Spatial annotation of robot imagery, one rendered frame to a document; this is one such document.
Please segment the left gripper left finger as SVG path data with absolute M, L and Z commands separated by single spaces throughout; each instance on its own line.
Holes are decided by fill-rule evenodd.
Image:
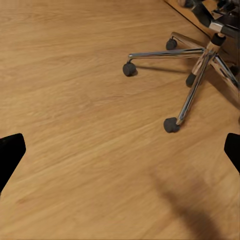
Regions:
M 0 193 L 26 152 L 21 133 L 0 138 Z

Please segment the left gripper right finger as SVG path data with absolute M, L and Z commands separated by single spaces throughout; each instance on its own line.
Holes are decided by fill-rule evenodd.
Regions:
M 240 135 L 228 133 L 224 151 L 240 173 Z

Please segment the swivel chair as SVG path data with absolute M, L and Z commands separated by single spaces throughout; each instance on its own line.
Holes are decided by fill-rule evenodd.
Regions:
M 155 52 L 131 53 L 127 63 L 123 65 L 123 73 L 128 76 L 136 72 L 136 66 L 131 62 L 133 59 L 198 59 L 193 66 L 186 83 L 191 86 L 185 103 L 178 118 L 166 118 L 164 130 L 166 132 L 177 131 L 180 123 L 184 120 L 192 99 L 196 93 L 204 71 L 211 65 L 226 84 L 240 98 L 240 83 L 235 76 L 239 69 L 236 67 L 240 60 L 230 54 L 220 51 L 227 37 L 238 39 L 234 45 L 240 48 L 240 0 L 218 0 L 217 8 L 211 12 L 202 3 L 203 0 L 176 0 L 183 9 L 189 9 L 197 19 L 208 29 L 215 31 L 208 44 L 194 40 L 177 32 L 172 32 L 166 43 L 167 50 Z M 178 43 L 175 39 L 186 45 L 189 49 L 175 49 Z M 227 67 L 226 63 L 233 63 Z M 240 118 L 238 119 L 240 124 Z

